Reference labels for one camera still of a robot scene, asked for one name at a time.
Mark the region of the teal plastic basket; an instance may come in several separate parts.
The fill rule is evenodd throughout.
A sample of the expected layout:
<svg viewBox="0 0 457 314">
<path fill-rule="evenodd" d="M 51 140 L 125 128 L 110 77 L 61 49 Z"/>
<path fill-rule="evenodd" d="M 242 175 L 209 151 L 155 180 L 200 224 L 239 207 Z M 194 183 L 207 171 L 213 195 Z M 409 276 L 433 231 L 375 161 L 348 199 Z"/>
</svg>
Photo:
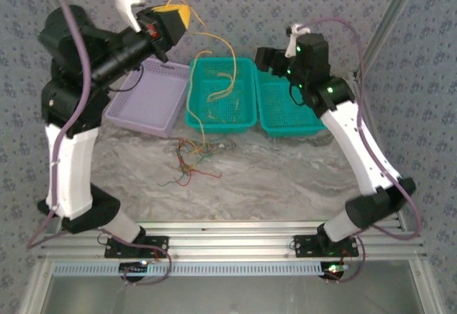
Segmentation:
<svg viewBox="0 0 457 314">
<path fill-rule="evenodd" d="M 297 88 L 286 78 L 259 71 L 256 96 L 261 127 L 272 138 L 313 136 L 326 127 L 307 106 L 299 106 Z"/>
<path fill-rule="evenodd" d="M 206 134 L 243 133 L 257 122 L 251 59 L 203 57 L 191 62 L 186 124 Z"/>
</svg>

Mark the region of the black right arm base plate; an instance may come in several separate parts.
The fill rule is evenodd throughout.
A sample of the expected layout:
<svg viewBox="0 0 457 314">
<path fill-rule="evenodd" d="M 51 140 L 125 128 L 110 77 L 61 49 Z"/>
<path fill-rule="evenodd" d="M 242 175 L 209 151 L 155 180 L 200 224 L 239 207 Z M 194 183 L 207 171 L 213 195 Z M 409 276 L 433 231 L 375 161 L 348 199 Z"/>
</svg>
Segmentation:
<svg viewBox="0 0 457 314">
<path fill-rule="evenodd" d="M 295 235 L 293 249 L 297 258 L 337 258 L 358 257 L 358 244 L 355 238 L 348 237 L 332 242 L 323 235 Z"/>
</svg>

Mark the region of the aluminium side rail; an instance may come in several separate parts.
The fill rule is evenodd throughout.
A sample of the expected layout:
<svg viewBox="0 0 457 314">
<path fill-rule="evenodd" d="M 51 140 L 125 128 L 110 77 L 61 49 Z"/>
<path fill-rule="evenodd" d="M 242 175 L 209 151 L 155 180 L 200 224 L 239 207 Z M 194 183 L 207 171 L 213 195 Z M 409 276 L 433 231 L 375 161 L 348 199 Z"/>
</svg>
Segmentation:
<svg viewBox="0 0 457 314">
<path fill-rule="evenodd" d="M 352 73 L 352 76 L 354 78 L 354 81 L 356 82 L 356 85 L 354 86 L 354 91 L 356 93 L 357 99 L 362 99 L 363 104 L 364 104 L 364 110 L 363 110 L 363 118 L 364 121 L 366 122 L 369 131 L 371 132 L 374 140 L 376 143 L 379 144 L 379 146 L 382 146 L 381 144 L 381 137 L 378 132 L 378 127 L 376 125 L 376 121 L 373 117 L 371 108 L 370 108 L 370 103 L 368 101 L 368 93 L 366 90 L 366 85 L 365 81 L 363 80 L 363 77 L 361 77 L 361 74 L 359 73 L 359 70 L 355 70 Z"/>
</svg>

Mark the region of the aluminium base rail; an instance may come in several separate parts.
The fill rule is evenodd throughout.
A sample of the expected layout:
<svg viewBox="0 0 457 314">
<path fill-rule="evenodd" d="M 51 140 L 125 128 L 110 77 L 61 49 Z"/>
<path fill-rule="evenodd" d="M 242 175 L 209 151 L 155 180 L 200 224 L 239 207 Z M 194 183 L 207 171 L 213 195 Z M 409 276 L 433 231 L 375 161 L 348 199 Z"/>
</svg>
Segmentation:
<svg viewBox="0 0 457 314">
<path fill-rule="evenodd" d="M 316 232 L 318 221 L 184 221 L 143 222 L 150 236 L 169 237 L 175 261 L 288 261 L 295 258 L 295 235 Z M 64 235 L 49 240 L 32 253 L 51 260 L 101 260 L 105 237 L 97 232 Z M 413 260 L 426 258 L 421 238 L 392 239 L 376 229 L 361 234 L 367 259 Z"/>
</svg>

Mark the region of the lilac plastic basket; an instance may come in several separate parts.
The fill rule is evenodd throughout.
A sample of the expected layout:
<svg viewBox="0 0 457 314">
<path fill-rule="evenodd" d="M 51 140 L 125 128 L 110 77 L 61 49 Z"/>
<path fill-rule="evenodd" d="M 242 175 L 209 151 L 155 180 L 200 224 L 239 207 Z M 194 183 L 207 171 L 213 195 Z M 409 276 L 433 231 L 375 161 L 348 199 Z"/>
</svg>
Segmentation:
<svg viewBox="0 0 457 314">
<path fill-rule="evenodd" d="M 188 79 L 188 65 L 148 58 L 127 76 L 105 117 L 121 128 L 167 138 L 184 104 Z"/>
</svg>

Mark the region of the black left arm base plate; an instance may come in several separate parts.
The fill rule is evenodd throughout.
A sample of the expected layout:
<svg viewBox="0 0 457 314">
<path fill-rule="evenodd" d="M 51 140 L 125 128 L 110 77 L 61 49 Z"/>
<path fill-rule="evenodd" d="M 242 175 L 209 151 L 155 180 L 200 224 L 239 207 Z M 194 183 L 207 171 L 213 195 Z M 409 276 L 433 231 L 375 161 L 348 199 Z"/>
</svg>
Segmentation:
<svg viewBox="0 0 457 314">
<path fill-rule="evenodd" d="M 169 249 L 169 237 L 165 235 L 147 235 L 144 236 L 137 244 L 153 245 L 162 250 L 167 251 Z M 113 238 L 109 238 L 106 243 L 105 258 L 120 258 L 120 259 L 132 259 L 132 258 L 157 258 L 166 259 L 166 255 L 157 250 L 151 250 L 150 248 L 134 248 L 131 246 L 123 245 Z"/>
</svg>

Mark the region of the black controller board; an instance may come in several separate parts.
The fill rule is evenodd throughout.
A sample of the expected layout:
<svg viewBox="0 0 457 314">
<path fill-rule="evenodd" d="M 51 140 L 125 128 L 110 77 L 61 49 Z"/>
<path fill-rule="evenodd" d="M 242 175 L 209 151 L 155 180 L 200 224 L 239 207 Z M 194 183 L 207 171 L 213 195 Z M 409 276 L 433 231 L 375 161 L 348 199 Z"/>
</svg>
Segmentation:
<svg viewBox="0 0 457 314">
<path fill-rule="evenodd" d="M 145 261 L 120 263 L 118 272 L 120 274 L 145 274 L 148 270 L 148 263 Z"/>
<path fill-rule="evenodd" d="M 323 275 L 321 278 L 326 280 L 340 281 L 343 274 L 349 270 L 349 266 L 344 263 L 325 262 L 321 264 Z"/>
</svg>

